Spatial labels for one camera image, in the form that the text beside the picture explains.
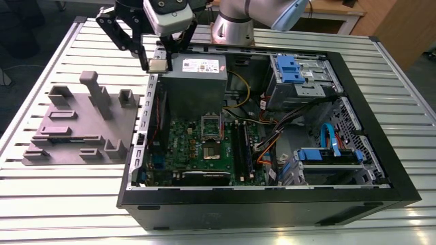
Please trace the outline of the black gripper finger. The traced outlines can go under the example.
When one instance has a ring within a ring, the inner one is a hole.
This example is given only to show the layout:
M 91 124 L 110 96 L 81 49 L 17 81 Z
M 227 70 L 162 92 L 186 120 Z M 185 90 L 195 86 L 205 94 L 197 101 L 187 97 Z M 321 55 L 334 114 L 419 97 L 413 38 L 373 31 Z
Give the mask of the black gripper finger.
M 186 51 L 189 48 L 189 45 L 191 43 L 191 39 L 195 33 L 198 27 L 198 22 L 193 21 L 191 25 L 189 26 L 189 29 L 182 32 L 179 37 L 175 39 L 173 34 L 169 36 L 161 37 L 161 42 L 166 48 L 167 52 L 167 65 L 169 65 L 169 70 L 173 71 L 173 55 L 178 54 L 181 51 Z
M 127 34 L 117 20 L 118 17 L 115 14 L 115 7 L 102 7 L 97 16 L 97 21 L 101 28 L 106 32 L 117 47 L 122 51 L 129 50 L 133 55 L 139 58 L 142 69 L 149 71 L 150 65 L 143 46 L 143 34 L 134 30 L 133 35 Z

